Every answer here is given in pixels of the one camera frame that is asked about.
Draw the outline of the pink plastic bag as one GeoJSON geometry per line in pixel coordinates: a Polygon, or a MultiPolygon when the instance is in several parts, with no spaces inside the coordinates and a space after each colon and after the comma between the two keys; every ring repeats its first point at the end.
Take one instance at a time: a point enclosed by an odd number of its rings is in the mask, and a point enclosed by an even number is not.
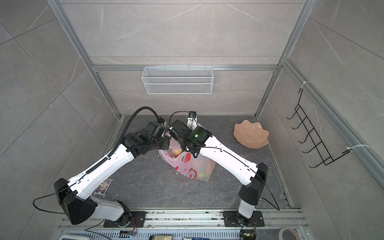
{"type": "Polygon", "coordinates": [[[180,145],[169,133],[166,135],[170,138],[170,145],[168,150],[159,150],[162,160],[187,178],[207,182],[215,169],[216,163],[201,154],[195,158],[192,153],[184,150],[181,155],[175,157],[172,150],[179,149],[180,145]]]}

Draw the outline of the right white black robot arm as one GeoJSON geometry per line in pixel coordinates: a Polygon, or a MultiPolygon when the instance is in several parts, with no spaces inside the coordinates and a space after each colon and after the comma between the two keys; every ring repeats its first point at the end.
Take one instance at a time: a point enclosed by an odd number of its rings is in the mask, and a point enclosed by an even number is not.
{"type": "Polygon", "coordinates": [[[264,188],[267,186],[268,167],[264,163],[250,162],[222,144],[207,129],[197,126],[193,130],[176,120],[168,133],[180,144],[181,149],[198,157],[207,157],[235,176],[243,185],[238,216],[249,220],[254,213],[264,188]]]}

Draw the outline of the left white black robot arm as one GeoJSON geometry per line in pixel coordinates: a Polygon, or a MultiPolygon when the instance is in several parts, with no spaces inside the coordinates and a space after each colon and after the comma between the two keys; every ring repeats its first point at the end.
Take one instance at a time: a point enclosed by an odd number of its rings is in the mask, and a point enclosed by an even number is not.
{"type": "Polygon", "coordinates": [[[103,158],[80,174],[54,183],[59,205],[72,225],[79,225],[88,219],[104,219],[120,227],[132,220],[130,209],[122,201],[106,201],[93,193],[113,173],[140,155],[152,150],[166,150],[169,137],[165,135],[164,119],[151,121],[134,133],[123,135],[117,145],[103,158]]]}

